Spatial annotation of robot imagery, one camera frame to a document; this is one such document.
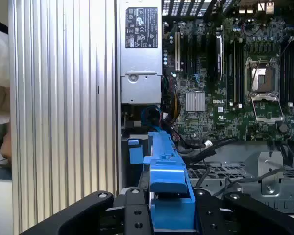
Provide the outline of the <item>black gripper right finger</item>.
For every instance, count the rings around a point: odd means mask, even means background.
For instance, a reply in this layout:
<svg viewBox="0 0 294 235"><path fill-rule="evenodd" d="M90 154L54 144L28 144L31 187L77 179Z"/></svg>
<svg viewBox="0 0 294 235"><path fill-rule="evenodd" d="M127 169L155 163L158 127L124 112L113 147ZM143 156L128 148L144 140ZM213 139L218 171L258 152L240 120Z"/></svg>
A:
<svg viewBox="0 0 294 235"><path fill-rule="evenodd" d="M240 192L218 199L198 189L196 225L200 235L294 235L294 218Z"/></svg>

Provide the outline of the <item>person's hand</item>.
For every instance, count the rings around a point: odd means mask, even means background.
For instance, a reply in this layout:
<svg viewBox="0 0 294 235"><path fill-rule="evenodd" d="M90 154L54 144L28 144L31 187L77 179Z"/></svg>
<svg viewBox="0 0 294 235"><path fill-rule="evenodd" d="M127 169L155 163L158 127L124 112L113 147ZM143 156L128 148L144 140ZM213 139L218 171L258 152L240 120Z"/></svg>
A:
<svg viewBox="0 0 294 235"><path fill-rule="evenodd" d="M8 161L11 161L12 157L12 147L11 147L11 133L8 132L4 137L3 137L3 143L0 148L1 154L4 158L6 158Z"/></svg>

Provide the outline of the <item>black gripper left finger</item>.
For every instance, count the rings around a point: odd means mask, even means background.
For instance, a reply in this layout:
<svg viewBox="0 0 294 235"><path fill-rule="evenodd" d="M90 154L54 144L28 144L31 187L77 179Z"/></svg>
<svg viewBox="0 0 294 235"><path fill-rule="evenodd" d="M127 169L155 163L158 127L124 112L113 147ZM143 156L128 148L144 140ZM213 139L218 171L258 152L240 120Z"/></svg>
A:
<svg viewBox="0 0 294 235"><path fill-rule="evenodd" d="M120 196L96 191L23 232L24 235L150 235L152 222L141 189Z"/></svg>

